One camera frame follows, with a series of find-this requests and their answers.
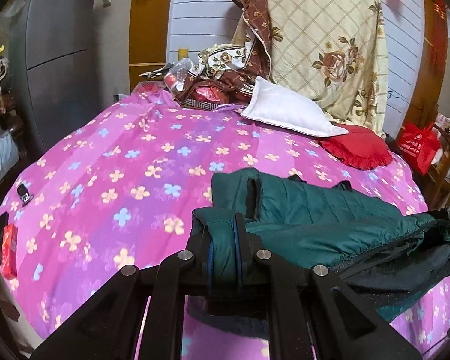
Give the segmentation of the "wooden shelf unit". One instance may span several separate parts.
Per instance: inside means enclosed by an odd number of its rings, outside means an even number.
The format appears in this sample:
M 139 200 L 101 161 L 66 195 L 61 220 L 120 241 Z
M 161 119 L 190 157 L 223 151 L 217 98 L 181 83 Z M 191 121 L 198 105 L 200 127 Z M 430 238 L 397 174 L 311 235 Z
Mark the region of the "wooden shelf unit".
M 425 176 L 423 194 L 432 210 L 450 208 L 450 118 L 438 113 L 433 125 L 441 144 L 439 159 L 430 166 Z

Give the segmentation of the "red ruffled cushion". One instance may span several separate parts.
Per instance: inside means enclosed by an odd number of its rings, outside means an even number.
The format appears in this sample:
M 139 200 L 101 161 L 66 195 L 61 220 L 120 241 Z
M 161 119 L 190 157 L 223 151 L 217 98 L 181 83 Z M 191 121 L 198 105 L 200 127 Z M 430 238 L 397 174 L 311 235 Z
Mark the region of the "red ruffled cushion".
M 318 143 L 343 164 L 359 170 L 386 167 L 393 156 L 385 141 L 367 127 L 339 124 L 347 134 L 318 139 Z

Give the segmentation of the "brown floral blanket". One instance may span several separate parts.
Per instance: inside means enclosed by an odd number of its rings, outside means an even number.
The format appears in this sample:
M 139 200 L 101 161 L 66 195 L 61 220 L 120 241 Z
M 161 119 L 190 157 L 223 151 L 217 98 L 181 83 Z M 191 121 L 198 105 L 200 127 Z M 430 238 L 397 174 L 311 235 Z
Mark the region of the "brown floral blanket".
M 213 109 L 218 104 L 200 102 L 193 91 L 213 86 L 229 97 L 229 103 L 248 103 L 257 77 L 272 72 L 272 20 L 266 0 L 232 0 L 241 9 L 241 18 L 230 43 L 204 49 L 198 65 L 187 73 L 183 89 L 175 98 L 195 108 Z

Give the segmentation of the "pink plastic package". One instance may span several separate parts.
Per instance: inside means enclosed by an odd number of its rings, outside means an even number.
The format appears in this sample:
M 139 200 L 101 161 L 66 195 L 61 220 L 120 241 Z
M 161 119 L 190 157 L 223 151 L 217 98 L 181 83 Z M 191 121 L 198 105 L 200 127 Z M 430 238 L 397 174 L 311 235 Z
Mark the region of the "pink plastic package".
M 209 102 L 218 105 L 229 103 L 227 94 L 213 86 L 195 88 L 193 91 L 193 98 L 200 102 Z

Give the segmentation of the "white pillow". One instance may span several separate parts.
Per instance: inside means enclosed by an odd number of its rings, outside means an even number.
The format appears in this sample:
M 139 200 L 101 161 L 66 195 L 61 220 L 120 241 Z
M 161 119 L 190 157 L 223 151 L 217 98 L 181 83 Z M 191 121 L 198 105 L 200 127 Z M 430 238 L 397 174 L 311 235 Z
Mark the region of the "white pillow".
M 328 138 L 349 133 L 346 128 L 333 125 L 308 97 L 260 76 L 255 79 L 251 100 L 241 116 L 311 137 Z

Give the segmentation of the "grey refrigerator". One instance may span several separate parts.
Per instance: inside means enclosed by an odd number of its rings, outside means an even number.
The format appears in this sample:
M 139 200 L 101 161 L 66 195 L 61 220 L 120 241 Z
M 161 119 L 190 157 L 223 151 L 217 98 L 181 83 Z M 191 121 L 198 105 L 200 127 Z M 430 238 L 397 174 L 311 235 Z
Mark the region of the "grey refrigerator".
M 92 8 L 93 0 L 24 0 L 11 19 L 11 85 L 35 155 L 101 110 Z

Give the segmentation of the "dark green puffer jacket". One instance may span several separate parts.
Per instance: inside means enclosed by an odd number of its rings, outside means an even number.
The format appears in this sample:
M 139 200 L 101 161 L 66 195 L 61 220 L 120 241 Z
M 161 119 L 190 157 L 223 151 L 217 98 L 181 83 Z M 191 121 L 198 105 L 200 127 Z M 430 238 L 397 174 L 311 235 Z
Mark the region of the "dark green puffer jacket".
M 320 188 L 254 168 L 214 174 L 211 192 L 192 232 L 209 233 L 207 269 L 218 283 L 237 277 L 236 215 L 267 250 L 298 267 L 326 266 L 387 321 L 450 275 L 450 211 L 404 215 L 347 180 Z

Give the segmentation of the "red box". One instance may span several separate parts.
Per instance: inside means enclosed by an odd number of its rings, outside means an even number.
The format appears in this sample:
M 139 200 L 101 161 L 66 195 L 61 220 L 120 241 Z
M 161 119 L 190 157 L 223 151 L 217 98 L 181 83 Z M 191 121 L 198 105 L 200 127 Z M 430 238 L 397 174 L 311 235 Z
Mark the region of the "red box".
M 1 273 L 7 280 L 17 278 L 17 227 L 8 224 L 4 227 L 1 247 Z

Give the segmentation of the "red shopping bag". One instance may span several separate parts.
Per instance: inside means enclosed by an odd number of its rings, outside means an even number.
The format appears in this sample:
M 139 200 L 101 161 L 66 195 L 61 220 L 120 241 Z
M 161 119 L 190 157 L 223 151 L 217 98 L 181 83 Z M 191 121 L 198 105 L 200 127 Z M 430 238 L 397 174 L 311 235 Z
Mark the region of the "red shopping bag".
M 397 140 L 402 158 L 412 170 L 422 176 L 428 172 L 436 153 L 441 148 L 440 141 L 433 133 L 433 125 L 431 122 L 426 127 L 419 128 L 407 122 Z

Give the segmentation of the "cream floral quilt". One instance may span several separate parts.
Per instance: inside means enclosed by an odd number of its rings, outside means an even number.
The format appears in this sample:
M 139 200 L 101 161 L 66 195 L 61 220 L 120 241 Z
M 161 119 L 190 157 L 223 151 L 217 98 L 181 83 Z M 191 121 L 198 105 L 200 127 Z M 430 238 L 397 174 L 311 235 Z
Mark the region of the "cream floral quilt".
M 249 66 L 315 101 L 335 122 L 382 134 L 388 51 L 380 0 L 232 0 Z

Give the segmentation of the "black car key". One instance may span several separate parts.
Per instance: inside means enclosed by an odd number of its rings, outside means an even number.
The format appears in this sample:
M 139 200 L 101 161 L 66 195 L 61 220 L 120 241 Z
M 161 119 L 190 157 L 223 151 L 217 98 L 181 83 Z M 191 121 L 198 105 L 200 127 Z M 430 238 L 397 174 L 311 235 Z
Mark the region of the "black car key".
M 27 206 L 35 197 L 24 184 L 17 186 L 17 194 L 20 197 L 23 207 Z

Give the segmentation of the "pink floral bed sheet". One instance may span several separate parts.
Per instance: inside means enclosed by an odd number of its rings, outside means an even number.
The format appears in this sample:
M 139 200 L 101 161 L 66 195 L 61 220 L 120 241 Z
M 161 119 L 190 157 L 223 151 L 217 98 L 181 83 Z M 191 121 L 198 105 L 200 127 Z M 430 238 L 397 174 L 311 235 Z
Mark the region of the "pink floral bed sheet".
M 298 176 L 322 188 L 353 189 L 411 215 L 427 209 L 410 168 L 359 170 L 315 137 L 218 111 L 177 106 L 162 90 L 131 95 L 65 136 L 17 179 L 33 200 L 10 189 L 0 206 L 17 227 L 14 331 L 36 348 L 113 274 L 128 264 L 159 264 L 183 249 L 193 211 L 212 203 L 211 179 L 252 167 Z

